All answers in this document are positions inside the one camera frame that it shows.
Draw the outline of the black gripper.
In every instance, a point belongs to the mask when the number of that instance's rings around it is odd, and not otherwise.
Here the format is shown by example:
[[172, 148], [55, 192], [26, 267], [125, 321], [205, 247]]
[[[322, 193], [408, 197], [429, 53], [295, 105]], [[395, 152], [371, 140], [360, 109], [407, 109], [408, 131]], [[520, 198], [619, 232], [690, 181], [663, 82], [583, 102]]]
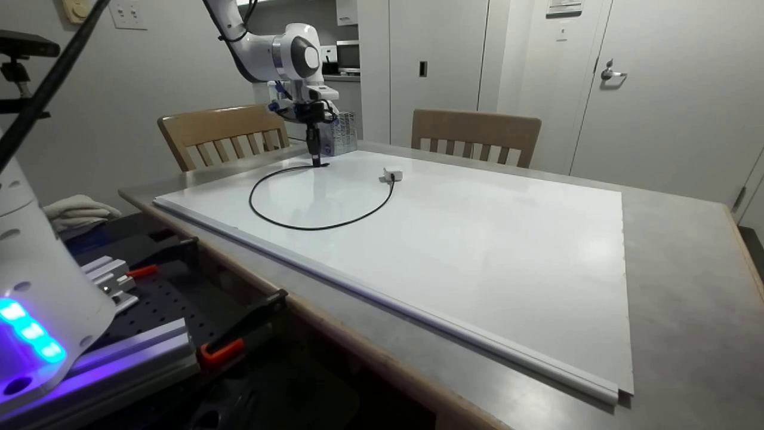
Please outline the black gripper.
[[333, 125], [336, 119], [336, 107], [329, 100], [308, 100], [297, 105], [297, 119], [305, 125], [305, 140], [310, 145], [314, 167], [327, 167], [322, 160], [321, 130], [317, 125]]

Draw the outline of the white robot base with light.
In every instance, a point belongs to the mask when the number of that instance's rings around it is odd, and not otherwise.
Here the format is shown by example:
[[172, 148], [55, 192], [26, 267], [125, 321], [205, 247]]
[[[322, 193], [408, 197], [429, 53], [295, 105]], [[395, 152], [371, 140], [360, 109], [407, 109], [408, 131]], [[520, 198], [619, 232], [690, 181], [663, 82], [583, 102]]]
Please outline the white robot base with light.
[[55, 390], [115, 315], [10, 160], [0, 171], [0, 418]]

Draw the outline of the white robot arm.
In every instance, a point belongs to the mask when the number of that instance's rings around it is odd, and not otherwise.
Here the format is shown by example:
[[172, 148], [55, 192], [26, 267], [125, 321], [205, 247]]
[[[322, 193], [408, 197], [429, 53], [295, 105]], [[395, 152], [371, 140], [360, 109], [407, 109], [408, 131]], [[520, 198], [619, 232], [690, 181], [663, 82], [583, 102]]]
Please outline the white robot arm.
[[324, 167], [322, 125], [340, 119], [340, 91], [324, 82], [321, 36], [310, 23], [287, 23], [283, 34], [254, 34], [240, 0], [203, 0], [240, 74], [271, 91], [268, 109], [305, 126], [310, 163]]

